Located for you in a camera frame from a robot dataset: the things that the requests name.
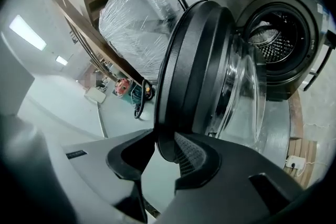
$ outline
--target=plastic-wrapped object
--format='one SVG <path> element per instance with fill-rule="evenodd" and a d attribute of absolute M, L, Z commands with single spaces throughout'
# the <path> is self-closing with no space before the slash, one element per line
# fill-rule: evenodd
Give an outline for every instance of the plastic-wrapped object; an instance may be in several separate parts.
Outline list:
<path fill-rule="evenodd" d="M 99 31 L 139 74 L 155 82 L 182 14 L 177 0 L 109 0 L 100 12 Z"/>

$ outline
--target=black cable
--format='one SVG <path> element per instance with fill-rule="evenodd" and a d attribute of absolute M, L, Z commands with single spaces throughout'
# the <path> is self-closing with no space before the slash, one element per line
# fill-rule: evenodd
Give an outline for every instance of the black cable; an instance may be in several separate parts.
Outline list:
<path fill-rule="evenodd" d="M 146 96 L 146 84 L 148 84 L 148 86 L 150 88 L 150 95 L 148 97 Z M 142 111 L 143 111 L 143 107 L 145 105 L 145 102 L 152 100 L 153 97 L 154 97 L 154 92 L 153 92 L 152 85 L 147 80 L 144 79 L 142 81 L 141 103 L 140 103 L 140 106 L 137 106 L 134 110 L 134 117 L 136 119 L 140 118 L 140 116 L 142 114 Z"/>

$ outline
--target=electrical outlet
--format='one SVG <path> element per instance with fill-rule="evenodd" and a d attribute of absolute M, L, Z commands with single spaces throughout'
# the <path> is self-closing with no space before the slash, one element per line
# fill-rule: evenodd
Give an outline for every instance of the electrical outlet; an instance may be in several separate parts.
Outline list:
<path fill-rule="evenodd" d="M 303 169 L 306 163 L 305 158 L 301 158 L 298 156 L 289 156 L 287 158 L 286 166 L 289 168 L 295 168 L 295 169 Z"/>

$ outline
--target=red object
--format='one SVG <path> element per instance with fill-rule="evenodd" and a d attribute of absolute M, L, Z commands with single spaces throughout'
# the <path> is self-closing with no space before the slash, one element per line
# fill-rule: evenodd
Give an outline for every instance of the red object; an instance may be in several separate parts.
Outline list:
<path fill-rule="evenodd" d="M 128 93 L 130 86 L 131 83 L 128 79 L 118 79 L 114 86 L 114 90 L 118 96 L 122 96 L 125 93 Z"/>

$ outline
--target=power cord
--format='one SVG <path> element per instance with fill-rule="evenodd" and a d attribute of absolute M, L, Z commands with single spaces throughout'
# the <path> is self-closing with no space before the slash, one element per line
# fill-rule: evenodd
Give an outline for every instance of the power cord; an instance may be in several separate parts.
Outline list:
<path fill-rule="evenodd" d="M 145 102 L 152 100 L 153 97 L 154 97 L 154 89 L 152 88 L 152 85 L 147 80 L 144 79 L 142 81 L 141 103 L 140 105 L 137 105 L 135 107 L 134 118 L 136 119 L 140 118 Z"/>
<path fill-rule="evenodd" d="M 312 162 L 312 163 L 311 163 L 311 162 L 305 162 L 302 171 L 299 173 L 299 170 L 297 170 L 297 172 L 296 172 L 296 177 L 300 177 L 300 176 L 304 173 L 304 171 L 306 170 L 307 164 L 321 164 L 321 165 L 328 166 L 328 165 L 325 164 L 325 163 L 319 163 L 319 162 Z"/>

